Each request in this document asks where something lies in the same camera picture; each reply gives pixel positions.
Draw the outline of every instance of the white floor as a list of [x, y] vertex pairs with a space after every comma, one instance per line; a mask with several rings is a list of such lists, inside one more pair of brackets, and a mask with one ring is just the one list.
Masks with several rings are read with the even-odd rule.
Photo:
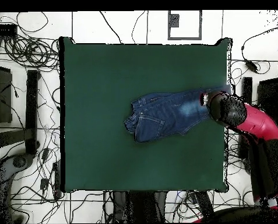
[[[167, 10], [161, 11], [133, 11], [133, 12], [103, 12], [105, 18], [111, 27], [115, 30], [117, 35], [119, 35], [122, 43], [125, 44], [215, 44], [220, 38], [229, 37], [233, 39], [233, 48], [231, 53], [231, 59], [235, 64], [233, 64], [232, 71], [235, 68], [240, 68], [242, 72], [247, 70], [246, 66], [242, 60], [241, 46], [244, 41], [251, 36], [259, 34], [267, 29], [278, 26], [278, 13], [268, 12], [266, 10], [204, 10], [202, 15], [202, 40], [190, 41], [172, 41], [167, 40]], [[39, 38], [49, 38], [57, 39], [59, 36], [73, 37], [76, 43], [119, 43], [118, 37], [115, 33], [108, 27], [102, 15], [99, 12], [44, 12], [48, 18], [47, 25], [40, 31], [34, 33], [28, 33], [32, 37]], [[137, 18], [143, 14], [137, 21], [136, 27], [133, 31], [134, 24]], [[14, 22], [16, 21], [17, 13], [0, 13], [1, 22]], [[22, 28], [25, 30], [37, 30], [40, 29], [46, 19], [41, 12], [28, 12], [21, 13], [18, 17], [18, 22]], [[19, 95], [18, 98], [15, 97], [13, 91], [12, 97], [12, 107], [17, 111], [24, 125], [25, 123], [25, 105], [26, 105], [26, 70], [9, 60], [8, 55], [3, 54], [3, 46], [0, 50], [0, 66], [10, 68], [13, 75], [13, 85], [17, 89]], [[253, 100], [256, 100], [256, 88], [259, 81], [276, 78], [278, 77], [278, 30], [269, 32], [268, 34], [263, 34], [261, 36], [252, 38], [245, 45], [244, 55], [247, 59], [258, 61], [258, 60], [268, 60], [270, 61], [270, 70], [263, 74], [258, 75], [247, 71], [243, 76], [253, 77]], [[261, 72], [265, 72], [268, 69], [267, 62], [260, 62]], [[233, 78], [237, 84], [236, 93], [240, 95], [241, 83], [240, 70], [237, 69], [233, 72]], [[42, 72], [43, 78], [39, 81], [39, 93], [38, 95], [38, 105], [42, 105], [38, 109], [38, 114], [40, 119], [38, 119], [38, 140], [41, 144], [47, 142], [51, 139], [51, 133], [53, 129], [59, 127], [59, 112], [55, 107], [54, 102], [51, 98], [51, 93], [59, 87], [59, 75], [57, 71]], [[60, 101], [59, 90], [55, 93], [55, 100]], [[13, 121], [10, 124], [0, 124], [0, 132], [16, 130], [21, 128], [20, 122], [13, 112]], [[56, 129], [53, 132], [53, 140], [56, 144], [59, 144], [59, 130]], [[4, 156], [7, 151], [14, 145], [10, 145], [0, 149], [0, 158]], [[52, 142], [49, 148], [57, 147]], [[24, 144], [21, 144], [13, 148], [9, 155], [18, 153], [20, 150], [24, 149]], [[58, 151], [57, 160], [61, 158], [61, 154]], [[56, 160], [55, 155], [45, 164], [45, 172], [51, 170], [52, 163]], [[28, 176], [18, 181], [14, 181], [12, 187], [12, 194], [16, 194], [23, 186], [32, 186], [35, 192], [41, 195], [40, 189], [40, 179], [37, 170], [37, 159], [34, 160], [31, 168], [16, 175], [16, 179], [23, 176], [28, 176], [34, 172], [32, 176]], [[251, 190], [251, 181], [249, 175], [243, 170], [239, 169], [241, 166], [239, 163], [236, 166], [229, 166], [227, 180], [230, 184], [235, 187], [230, 186], [227, 193], [214, 193], [214, 207], [218, 207], [215, 210], [228, 208], [231, 206], [238, 205], [239, 195], [237, 191], [242, 195]], [[47, 198], [52, 199], [51, 190], [48, 191]], [[40, 204], [40, 197], [36, 195], [31, 190], [23, 188], [19, 194], [14, 197], [12, 204], [14, 208], [19, 208], [21, 211], [25, 211], [30, 215], [28, 223], [40, 223], [43, 217], [47, 213], [51, 213], [53, 207], [56, 204], [45, 202]], [[69, 211], [77, 208], [86, 198], [85, 203], [74, 212], [73, 223], [96, 223], [103, 216], [103, 196], [102, 195], [90, 195], [90, 193], [99, 194], [100, 192], [90, 192], [90, 191], [76, 191], [72, 194], [65, 195], [63, 201], [60, 201], [60, 207], [56, 213], [50, 217], [50, 214], [45, 218], [49, 221], [44, 221], [43, 223], [67, 223], [69, 221]], [[181, 202], [181, 198], [176, 199], [177, 192], [170, 191], [167, 197], [166, 212], [172, 212], [175, 208], [175, 201]], [[245, 197], [245, 202], [248, 204], [253, 204], [252, 195], [249, 193]], [[112, 203], [108, 202], [107, 205], [108, 214], [111, 213]], [[187, 211], [183, 213], [186, 217], [193, 216], [193, 213]], [[166, 218], [169, 222], [172, 222], [173, 216], [171, 213], [166, 214]], [[183, 222], [192, 222], [197, 218], [187, 219]]]

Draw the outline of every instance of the blue jeans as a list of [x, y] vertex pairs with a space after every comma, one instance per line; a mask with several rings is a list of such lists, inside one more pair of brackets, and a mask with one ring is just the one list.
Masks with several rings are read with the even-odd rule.
[[185, 135], [190, 128], [208, 119], [209, 111], [200, 105], [202, 93], [231, 93], [231, 85], [192, 89], [180, 93], [151, 93], [132, 102], [132, 115], [124, 122], [136, 142], [149, 142], [172, 134]]

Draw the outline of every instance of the jeans pocket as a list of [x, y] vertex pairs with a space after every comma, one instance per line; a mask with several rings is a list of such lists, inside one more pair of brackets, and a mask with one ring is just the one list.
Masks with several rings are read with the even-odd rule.
[[136, 142], [148, 142], [160, 136], [165, 121], [140, 113], [136, 126]]

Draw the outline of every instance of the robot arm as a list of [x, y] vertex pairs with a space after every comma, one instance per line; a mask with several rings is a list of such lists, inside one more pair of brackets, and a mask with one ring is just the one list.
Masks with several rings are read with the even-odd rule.
[[226, 92], [201, 95], [217, 123], [244, 135], [251, 148], [249, 162], [254, 202], [278, 207], [278, 126], [260, 109]]
[[0, 161], [0, 223], [13, 223], [10, 207], [10, 191], [15, 175], [29, 168], [33, 155], [15, 155]]

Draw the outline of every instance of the green table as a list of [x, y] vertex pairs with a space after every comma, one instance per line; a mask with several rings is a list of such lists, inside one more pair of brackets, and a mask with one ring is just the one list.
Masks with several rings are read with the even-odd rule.
[[66, 191], [224, 189], [222, 126], [207, 120], [185, 136], [136, 143], [124, 121], [142, 95], [226, 84], [230, 39], [213, 46], [60, 41]]

